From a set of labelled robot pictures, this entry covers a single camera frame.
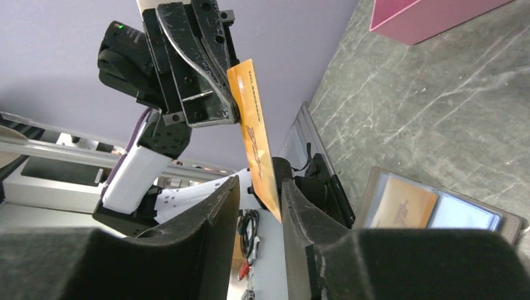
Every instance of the card holder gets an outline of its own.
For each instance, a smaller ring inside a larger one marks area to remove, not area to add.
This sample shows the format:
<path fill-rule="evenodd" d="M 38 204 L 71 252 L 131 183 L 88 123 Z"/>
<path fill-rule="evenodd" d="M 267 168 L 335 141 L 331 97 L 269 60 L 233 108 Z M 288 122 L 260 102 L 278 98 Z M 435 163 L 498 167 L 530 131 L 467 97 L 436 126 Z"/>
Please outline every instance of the card holder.
<path fill-rule="evenodd" d="M 389 178 L 400 179 L 438 195 L 427 228 L 473 228 L 496 231 L 511 244 L 515 243 L 519 235 L 522 226 L 522 219 L 519 216 L 444 187 L 415 181 L 381 167 L 373 167 L 370 172 L 364 201 L 357 213 L 353 228 L 371 227 Z"/>

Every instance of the gray marble surface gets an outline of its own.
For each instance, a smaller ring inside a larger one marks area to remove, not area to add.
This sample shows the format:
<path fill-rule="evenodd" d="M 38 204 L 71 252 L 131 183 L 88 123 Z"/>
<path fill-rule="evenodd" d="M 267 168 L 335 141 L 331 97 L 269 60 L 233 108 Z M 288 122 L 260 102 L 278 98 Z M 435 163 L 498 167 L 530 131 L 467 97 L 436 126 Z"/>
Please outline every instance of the gray marble surface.
<path fill-rule="evenodd" d="M 412 47 L 369 32 L 373 2 L 310 107 L 354 210 L 377 165 L 530 219 L 530 0 Z"/>

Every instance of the metal pipe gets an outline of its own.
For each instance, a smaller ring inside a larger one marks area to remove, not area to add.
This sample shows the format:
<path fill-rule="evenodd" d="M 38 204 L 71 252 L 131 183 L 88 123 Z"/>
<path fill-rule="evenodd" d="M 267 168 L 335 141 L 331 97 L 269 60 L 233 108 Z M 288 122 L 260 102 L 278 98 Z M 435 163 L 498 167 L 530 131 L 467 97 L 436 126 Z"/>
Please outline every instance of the metal pipe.
<path fill-rule="evenodd" d="M 119 159 L 119 155 L 101 151 L 67 147 L 32 139 L 12 139 L 3 136 L 0 136 L 0 151 L 87 164 L 100 168 L 113 168 Z M 227 175 L 229 174 L 173 164 L 168 165 L 166 170 L 160 174 L 160 176 L 169 178 L 190 179 L 202 182 L 223 178 Z"/>

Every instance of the yellow card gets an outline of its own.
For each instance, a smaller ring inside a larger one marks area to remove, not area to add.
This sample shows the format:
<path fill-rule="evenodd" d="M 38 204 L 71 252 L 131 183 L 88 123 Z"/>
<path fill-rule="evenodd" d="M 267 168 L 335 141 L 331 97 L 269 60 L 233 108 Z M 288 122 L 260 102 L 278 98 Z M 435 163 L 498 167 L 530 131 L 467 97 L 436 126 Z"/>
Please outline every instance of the yellow card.
<path fill-rule="evenodd" d="M 258 85 L 252 59 L 228 69 L 228 82 L 241 115 L 241 132 L 250 165 L 256 195 L 281 222 L 281 213 L 274 178 L 273 159 L 263 122 Z"/>

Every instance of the bolt hole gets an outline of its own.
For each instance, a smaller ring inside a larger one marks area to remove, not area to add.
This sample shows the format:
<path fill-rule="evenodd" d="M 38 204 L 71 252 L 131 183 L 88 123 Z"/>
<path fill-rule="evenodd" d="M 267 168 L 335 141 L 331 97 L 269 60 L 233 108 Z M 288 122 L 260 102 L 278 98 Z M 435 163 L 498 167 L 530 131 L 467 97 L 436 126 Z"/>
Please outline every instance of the bolt hole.
<path fill-rule="evenodd" d="M 219 44 L 224 43 L 224 37 L 223 36 L 216 36 L 216 42 Z"/>
<path fill-rule="evenodd" d="M 203 3 L 201 5 L 201 8 L 203 11 L 210 11 L 212 9 L 212 6 L 209 3 Z"/>

